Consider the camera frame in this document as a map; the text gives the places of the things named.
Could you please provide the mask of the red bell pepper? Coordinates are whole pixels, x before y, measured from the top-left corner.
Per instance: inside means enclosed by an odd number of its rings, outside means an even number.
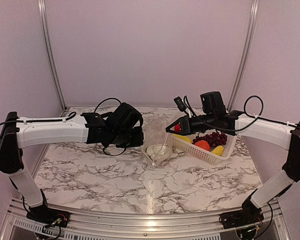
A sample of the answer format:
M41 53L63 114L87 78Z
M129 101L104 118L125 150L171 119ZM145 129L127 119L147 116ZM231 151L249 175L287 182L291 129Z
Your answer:
M177 132L177 133L181 132L180 124L177 124L177 125L174 126L174 131Z

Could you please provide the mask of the orange tangerine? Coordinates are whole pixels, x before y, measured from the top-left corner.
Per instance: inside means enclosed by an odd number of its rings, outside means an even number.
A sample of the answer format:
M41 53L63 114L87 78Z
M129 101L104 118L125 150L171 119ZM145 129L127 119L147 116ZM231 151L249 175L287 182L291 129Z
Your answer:
M194 145L206 151L210 151L210 145L206 140L198 140Z

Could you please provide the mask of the clear zip top bag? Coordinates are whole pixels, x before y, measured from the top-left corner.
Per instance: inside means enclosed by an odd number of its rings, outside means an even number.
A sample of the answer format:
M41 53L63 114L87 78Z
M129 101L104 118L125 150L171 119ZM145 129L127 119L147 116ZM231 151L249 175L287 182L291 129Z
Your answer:
M172 144L171 135L166 132L166 127L168 126L168 123L169 123L168 120L165 119L164 117L154 117L143 128L144 142L143 145L140 147L140 150L141 153L143 154L145 161L153 168L160 167L163 164L163 162L168 160L169 158L163 161L152 160L147 155L146 148L151 145L160 144L160 145L168 145L172 149L173 144Z

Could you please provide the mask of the white green cabbage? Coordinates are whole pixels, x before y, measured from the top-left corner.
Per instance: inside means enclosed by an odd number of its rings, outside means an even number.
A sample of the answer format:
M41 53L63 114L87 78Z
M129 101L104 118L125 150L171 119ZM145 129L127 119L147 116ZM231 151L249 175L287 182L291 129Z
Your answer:
M154 161L164 161L170 158L172 148L164 144L150 145L146 148L146 154Z

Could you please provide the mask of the yellow lemon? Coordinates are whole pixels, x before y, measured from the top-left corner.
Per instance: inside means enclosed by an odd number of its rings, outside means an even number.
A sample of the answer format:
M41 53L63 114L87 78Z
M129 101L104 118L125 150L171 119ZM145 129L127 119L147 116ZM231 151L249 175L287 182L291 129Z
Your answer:
M211 153L217 156L222 156L224 153L224 147L222 145L218 145L217 147L215 147Z

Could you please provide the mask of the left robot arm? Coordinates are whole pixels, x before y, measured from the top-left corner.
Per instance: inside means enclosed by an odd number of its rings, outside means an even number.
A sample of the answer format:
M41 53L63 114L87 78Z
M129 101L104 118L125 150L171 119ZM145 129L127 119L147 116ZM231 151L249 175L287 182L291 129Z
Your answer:
M0 123L0 171L7 174L29 206L29 215L48 223L53 210L22 161L23 149L45 144L115 145L124 150L144 143L142 114L123 102L113 112L71 112L67 117L28 118L9 112Z

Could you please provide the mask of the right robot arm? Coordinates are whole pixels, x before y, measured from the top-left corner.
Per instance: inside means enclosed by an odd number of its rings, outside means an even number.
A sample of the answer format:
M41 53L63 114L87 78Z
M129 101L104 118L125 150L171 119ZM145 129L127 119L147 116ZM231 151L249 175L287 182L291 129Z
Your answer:
M217 130L240 136L247 142L263 180L263 184L242 203L237 214L242 224L248 224L257 216L258 210L300 181L300 121L272 120L260 113L249 114L246 109L227 111L218 91L203 93L200 99L202 115L195 113L186 96L174 98L178 110L185 116L165 130L181 136Z

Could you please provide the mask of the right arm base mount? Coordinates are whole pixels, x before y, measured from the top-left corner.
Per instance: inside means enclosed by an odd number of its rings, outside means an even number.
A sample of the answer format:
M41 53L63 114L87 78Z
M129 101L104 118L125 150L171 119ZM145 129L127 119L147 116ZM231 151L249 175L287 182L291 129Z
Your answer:
M244 213L243 210L235 210L223 212L219 215L219 222L223 225L224 229L242 227L257 222L262 222L263 220L264 215L260 211L251 215Z

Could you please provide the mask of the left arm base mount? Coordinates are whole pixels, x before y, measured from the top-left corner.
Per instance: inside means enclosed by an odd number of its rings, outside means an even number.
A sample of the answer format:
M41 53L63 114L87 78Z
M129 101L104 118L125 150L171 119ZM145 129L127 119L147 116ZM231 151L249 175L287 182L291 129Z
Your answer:
M30 220L48 225L49 227L52 227L57 219L61 219L60 222L57 221L54 225L66 228L70 219L70 213L68 211L50 208L48 211L39 213L29 212L26 214L26 217Z

